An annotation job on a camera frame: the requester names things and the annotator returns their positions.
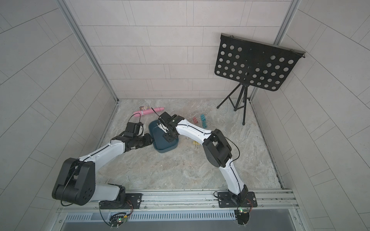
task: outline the pink toy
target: pink toy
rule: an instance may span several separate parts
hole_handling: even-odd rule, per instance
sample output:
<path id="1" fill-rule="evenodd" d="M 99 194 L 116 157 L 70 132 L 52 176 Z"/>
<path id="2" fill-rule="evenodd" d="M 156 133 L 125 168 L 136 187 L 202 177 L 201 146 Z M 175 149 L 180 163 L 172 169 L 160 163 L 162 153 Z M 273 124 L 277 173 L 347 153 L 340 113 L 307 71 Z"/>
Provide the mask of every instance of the pink toy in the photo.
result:
<path id="1" fill-rule="evenodd" d="M 164 108 L 153 108 L 153 109 L 156 112 L 160 112 L 160 111 L 163 111 L 164 110 Z M 134 114 L 135 113 L 140 113 L 141 115 L 146 115 L 146 114 L 154 113 L 154 111 L 152 109 L 148 109 L 148 110 L 134 112 Z"/>

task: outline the small card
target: small card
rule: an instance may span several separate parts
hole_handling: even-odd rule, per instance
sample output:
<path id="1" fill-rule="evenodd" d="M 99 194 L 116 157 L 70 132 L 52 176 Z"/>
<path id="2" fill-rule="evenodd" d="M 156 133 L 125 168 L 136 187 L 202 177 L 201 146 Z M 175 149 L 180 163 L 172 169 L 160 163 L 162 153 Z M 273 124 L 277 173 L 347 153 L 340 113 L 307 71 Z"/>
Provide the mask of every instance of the small card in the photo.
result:
<path id="1" fill-rule="evenodd" d="M 143 105 L 143 106 L 139 107 L 139 111 L 148 110 L 148 109 L 150 109 L 150 104 Z"/>

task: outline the marble floor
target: marble floor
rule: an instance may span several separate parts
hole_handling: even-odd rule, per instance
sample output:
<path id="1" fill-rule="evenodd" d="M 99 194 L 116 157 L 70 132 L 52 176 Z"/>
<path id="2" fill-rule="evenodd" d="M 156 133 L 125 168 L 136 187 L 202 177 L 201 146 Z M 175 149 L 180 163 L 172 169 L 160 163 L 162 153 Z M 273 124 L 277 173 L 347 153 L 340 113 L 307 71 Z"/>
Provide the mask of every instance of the marble floor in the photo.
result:
<path id="1" fill-rule="evenodd" d="M 246 124 L 243 126 L 243 110 L 234 112 L 230 102 L 225 102 L 216 109 L 220 102 L 221 99 L 123 100 L 103 144 L 125 130 L 127 120 L 140 105 L 164 107 L 170 115 L 177 114 L 189 121 L 189 118 L 199 118 L 202 113 L 207 113 L 207 129 L 221 130 L 238 145 L 241 154 L 234 165 L 247 187 L 280 188 L 250 104 L 247 104 Z M 157 118 L 154 113 L 142 116 L 145 133 L 148 132 L 149 123 Z M 231 143 L 230 145 L 235 159 L 238 151 Z M 227 188 L 221 172 L 207 161 L 203 147 L 196 149 L 192 140 L 185 136 L 179 136 L 177 148 L 166 153 L 159 153 L 150 145 L 116 157 L 99 170 L 96 181 L 123 185 L 126 189 Z"/>

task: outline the plastic tray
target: plastic tray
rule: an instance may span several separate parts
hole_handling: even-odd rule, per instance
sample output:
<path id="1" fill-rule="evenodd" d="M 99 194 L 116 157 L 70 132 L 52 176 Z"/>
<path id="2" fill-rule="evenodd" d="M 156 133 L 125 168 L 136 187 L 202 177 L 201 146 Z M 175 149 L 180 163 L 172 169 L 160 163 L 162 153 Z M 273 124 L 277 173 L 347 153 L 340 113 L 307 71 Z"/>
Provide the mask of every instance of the plastic tray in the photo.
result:
<path id="1" fill-rule="evenodd" d="M 158 120 L 152 121 L 148 127 L 149 134 L 153 138 L 154 149 L 157 150 L 159 153 L 165 153 L 175 149 L 177 147 L 177 144 L 179 143 L 179 138 L 175 139 L 170 143 L 167 142 L 163 138 L 164 131 L 162 131 L 162 129 L 158 127 L 157 121 Z"/>

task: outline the black perforated panel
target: black perforated panel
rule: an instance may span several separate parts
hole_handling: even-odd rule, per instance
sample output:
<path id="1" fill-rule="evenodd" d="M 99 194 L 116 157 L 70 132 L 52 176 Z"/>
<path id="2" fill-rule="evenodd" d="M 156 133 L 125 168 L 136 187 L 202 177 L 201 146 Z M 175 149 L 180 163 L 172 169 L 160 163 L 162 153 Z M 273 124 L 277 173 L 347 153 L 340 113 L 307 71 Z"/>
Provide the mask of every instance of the black perforated panel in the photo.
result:
<path id="1" fill-rule="evenodd" d="M 215 74 L 276 91 L 304 51 L 221 34 Z"/>

